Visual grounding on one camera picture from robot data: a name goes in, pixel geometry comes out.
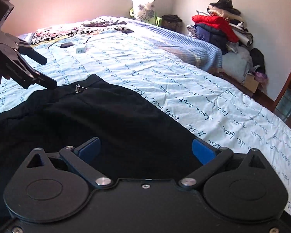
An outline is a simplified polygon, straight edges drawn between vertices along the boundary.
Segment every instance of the metal pin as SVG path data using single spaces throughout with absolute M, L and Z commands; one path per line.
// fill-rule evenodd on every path
M 110 185 L 112 182 L 112 180 L 110 180 L 109 178 L 107 177 L 101 177 L 101 178 L 98 178 L 96 180 L 96 184 L 97 185 L 100 185 L 100 186 L 107 186 L 107 185 Z
M 76 87 L 75 87 L 75 92 L 79 93 L 79 92 L 84 91 L 85 89 L 87 89 L 87 88 L 81 87 L 81 86 L 78 84 L 78 85 L 76 85 Z
M 194 186 L 197 181 L 193 178 L 184 178 L 181 180 L 181 184 L 184 186 Z
M 272 228 L 269 233 L 279 233 L 279 229 L 278 228 Z
M 19 227 L 15 227 L 12 229 L 12 233 L 23 233 L 23 230 Z
M 151 186 L 149 185 L 149 184 L 144 184 L 144 185 L 142 185 L 142 188 L 143 189 L 149 189 Z

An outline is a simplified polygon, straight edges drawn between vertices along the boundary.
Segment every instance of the metal screw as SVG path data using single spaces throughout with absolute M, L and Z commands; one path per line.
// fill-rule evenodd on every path
M 269 233 L 279 233 L 279 229 L 278 228 L 272 228 Z
M 19 227 L 15 227 L 12 229 L 12 233 L 23 233 L 23 230 Z
M 142 188 L 143 189 L 149 189 L 151 186 L 149 185 L 149 184 L 144 184 L 144 185 L 142 185 Z
M 96 180 L 96 184 L 100 185 L 100 186 L 107 186 L 107 185 L 111 184 L 111 182 L 112 182 L 112 180 L 110 180 L 107 177 L 101 177 L 101 178 L 98 178 Z
M 181 184 L 184 186 L 194 186 L 196 183 L 196 179 L 193 178 L 184 178 L 181 180 Z

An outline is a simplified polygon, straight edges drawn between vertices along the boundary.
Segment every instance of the cable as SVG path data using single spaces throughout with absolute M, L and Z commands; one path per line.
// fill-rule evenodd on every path
M 93 37 L 93 36 L 91 36 L 91 37 Z M 89 39 L 90 39 L 91 37 L 89 37 L 89 38 L 86 40 L 86 42 L 85 42 L 84 44 L 86 44 L 86 43 L 89 41 Z
M 54 42 L 53 44 L 56 44 L 58 41 L 56 41 L 56 42 Z M 49 49 L 53 44 L 50 44 L 50 46 L 47 48 L 47 49 Z

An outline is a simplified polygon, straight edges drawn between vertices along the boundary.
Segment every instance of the zebra print fabric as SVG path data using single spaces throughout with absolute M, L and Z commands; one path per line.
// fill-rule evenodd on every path
M 80 28 L 76 30 L 70 30 L 70 31 L 64 31 L 64 32 L 57 32 L 57 33 L 52 33 L 52 34 L 44 34 L 44 35 L 39 35 L 39 36 L 34 36 L 31 39 L 30 45 L 37 45 L 39 43 L 45 42 L 45 41 L 51 41 L 58 39 L 63 36 L 69 36 L 72 37 L 77 34 L 90 34 L 90 33 L 97 33 L 97 32 L 102 32 L 105 30 L 116 30 L 120 31 L 123 33 L 132 33 L 133 31 L 122 25 L 112 25 L 112 26 L 107 26 L 107 27 L 87 27 L 87 28 Z

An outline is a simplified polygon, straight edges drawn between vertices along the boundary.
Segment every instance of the pink wall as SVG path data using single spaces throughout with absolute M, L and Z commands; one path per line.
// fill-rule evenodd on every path
M 60 23 L 91 20 L 98 16 L 128 17 L 131 0 L 11 0 L 15 9 L 3 30 L 14 35 Z M 157 0 L 157 14 L 172 12 L 173 0 Z
M 175 0 L 173 13 L 192 23 L 195 10 L 218 0 Z M 291 0 L 233 0 L 254 36 L 254 47 L 265 56 L 269 84 L 266 94 L 275 100 L 291 71 Z

